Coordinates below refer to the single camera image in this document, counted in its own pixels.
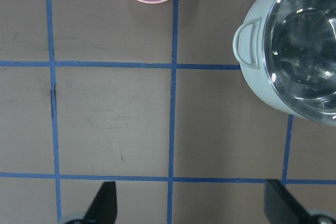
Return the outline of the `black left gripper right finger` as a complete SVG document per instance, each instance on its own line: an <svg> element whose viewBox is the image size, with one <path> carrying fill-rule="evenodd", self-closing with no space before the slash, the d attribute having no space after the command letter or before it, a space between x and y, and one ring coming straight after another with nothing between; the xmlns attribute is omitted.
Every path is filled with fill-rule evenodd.
<svg viewBox="0 0 336 224"><path fill-rule="evenodd" d="M269 223L313 223L314 217L277 179L267 179L264 190L264 213Z"/></svg>

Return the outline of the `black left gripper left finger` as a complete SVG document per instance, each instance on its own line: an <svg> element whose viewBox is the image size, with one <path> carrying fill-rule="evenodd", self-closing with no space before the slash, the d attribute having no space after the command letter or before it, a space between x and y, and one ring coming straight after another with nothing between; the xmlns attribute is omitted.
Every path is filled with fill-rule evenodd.
<svg viewBox="0 0 336 224"><path fill-rule="evenodd" d="M117 191L115 182L104 182L86 211L84 223L114 224L117 219Z"/></svg>

